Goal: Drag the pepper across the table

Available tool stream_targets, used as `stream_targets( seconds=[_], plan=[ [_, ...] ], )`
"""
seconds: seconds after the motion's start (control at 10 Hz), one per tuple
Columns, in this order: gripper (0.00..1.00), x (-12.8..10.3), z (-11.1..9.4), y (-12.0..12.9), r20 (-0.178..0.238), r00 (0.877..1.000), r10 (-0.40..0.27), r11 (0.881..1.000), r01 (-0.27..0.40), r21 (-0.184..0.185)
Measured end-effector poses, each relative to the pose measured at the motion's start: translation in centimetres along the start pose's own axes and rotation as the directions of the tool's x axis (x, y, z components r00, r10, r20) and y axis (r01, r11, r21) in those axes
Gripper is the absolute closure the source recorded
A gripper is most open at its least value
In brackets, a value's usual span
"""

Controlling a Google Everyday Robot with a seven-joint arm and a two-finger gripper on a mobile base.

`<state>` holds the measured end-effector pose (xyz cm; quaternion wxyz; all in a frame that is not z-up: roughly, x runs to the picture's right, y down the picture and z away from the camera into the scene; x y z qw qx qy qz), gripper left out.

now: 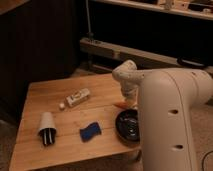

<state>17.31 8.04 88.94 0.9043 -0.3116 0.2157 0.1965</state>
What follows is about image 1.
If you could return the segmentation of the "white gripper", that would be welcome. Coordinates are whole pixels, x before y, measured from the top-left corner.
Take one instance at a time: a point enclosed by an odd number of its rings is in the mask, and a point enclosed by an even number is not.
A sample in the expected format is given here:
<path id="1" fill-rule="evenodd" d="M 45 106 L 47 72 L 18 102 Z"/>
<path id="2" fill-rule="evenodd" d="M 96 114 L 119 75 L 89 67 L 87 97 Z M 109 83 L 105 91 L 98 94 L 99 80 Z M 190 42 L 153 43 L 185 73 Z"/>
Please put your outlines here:
<path id="1" fill-rule="evenodd" d="M 137 86 L 129 82 L 121 82 L 121 93 L 128 108 L 136 104 Z"/>

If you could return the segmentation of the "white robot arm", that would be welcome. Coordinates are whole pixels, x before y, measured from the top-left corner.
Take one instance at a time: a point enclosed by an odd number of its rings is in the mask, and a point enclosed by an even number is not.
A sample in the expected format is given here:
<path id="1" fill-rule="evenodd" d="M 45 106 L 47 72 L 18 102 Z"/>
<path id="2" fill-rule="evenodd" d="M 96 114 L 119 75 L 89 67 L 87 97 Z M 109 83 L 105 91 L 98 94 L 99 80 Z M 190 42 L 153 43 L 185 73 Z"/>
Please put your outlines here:
<path id="1" fill-rule="evenodd" d="M 138 109 L 143 171 L 198 171 L 190 109 L 213 97 L 204 70 L 139 70 L 127 60 L 112 71 L 129 105 Z"/>

